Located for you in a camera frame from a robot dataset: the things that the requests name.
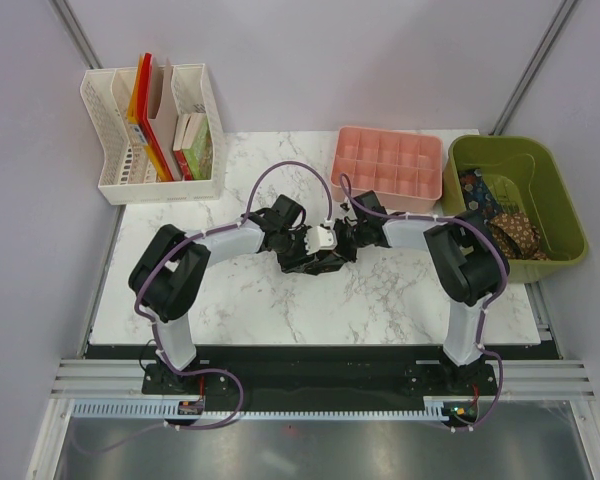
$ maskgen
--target gray floor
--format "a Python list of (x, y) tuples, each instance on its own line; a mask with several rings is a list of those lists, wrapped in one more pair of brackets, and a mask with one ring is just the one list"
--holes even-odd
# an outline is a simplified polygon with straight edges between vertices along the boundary
[[(72, 420), (87, 449), (155, 421)], [(242, 421), (206, 432), (158, 429), (83, 456), (65, 445), (58, 479), (590, 479), (568, 405), (501, 404), (482, 428), (409, 422)]]

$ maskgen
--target pink plastic bin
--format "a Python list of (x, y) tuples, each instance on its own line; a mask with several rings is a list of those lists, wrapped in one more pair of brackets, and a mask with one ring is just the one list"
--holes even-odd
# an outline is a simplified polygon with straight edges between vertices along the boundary
[(345, 199), (341, 173), (351, 179), (354, 196), (373, 190), (388, 209), (426, 213), (442, 196), (442, 140), (343, 127), (331, 169), (331, 193), (337, 202)]

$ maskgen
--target green bin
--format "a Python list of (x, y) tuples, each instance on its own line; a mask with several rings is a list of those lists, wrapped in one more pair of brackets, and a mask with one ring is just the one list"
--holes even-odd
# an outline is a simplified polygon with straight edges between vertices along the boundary
[(519, 210), (538, 228), (549, 260), (509, 260), (509, 280), (530, 283), (575, 265), (587, 253), (587, 240), (551, 152), (525, 137), (465, 135), (449, 147), (443, 173), (446, 215), (466, 210), (458, 172), (479, 168), (505, 211)]

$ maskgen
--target marble table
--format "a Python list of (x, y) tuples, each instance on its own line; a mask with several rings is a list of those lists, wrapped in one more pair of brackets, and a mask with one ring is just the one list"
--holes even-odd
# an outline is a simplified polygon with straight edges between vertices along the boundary
[[(442, 138), (445, 151), (475, 130), (423, 131)], [(216, 201), (129, 205), (111, 259), (90, 336), (92, 345), (144, 344), (149, 323), (133, 312), (127, 286), (133, 266), (156, 230), (173, 223), (183, 230), (233, 221), (256, 178), (273, 163), (298, 160), (328, 178), (336, 132), (228, 134), (225, 191)], [(284, 167), (263, 182), (254, 208), (277, 195), (307, 210), (307, 223), (326, 215), (326, 195), (308, 172)], [(189, 312), (198, 344), (441, 344), (449, 301), (428, 253), (369, 247), (355, 264), (318, 277), (280, 272), (272, 253), (238, 257), (207, 270)], [(535, 319), (524, 285), (510, 285), (489, 309), (486, 344), (537, 344)]]

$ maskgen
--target white wall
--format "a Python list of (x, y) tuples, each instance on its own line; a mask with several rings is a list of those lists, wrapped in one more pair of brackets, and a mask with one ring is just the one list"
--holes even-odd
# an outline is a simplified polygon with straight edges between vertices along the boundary
[(102, 63), (206, 62), (225, 131), (490, 130), (559, 0), (69, 0)]
[(600, 400), (600, 0), (581, 2), (506, 133), (553, 151), (584, 225), (588, 258), (544, 287), (558, 340)]
[(0, 0), (0, 480), (25, 474), (113, 227), (84, 70), (47, 1)]

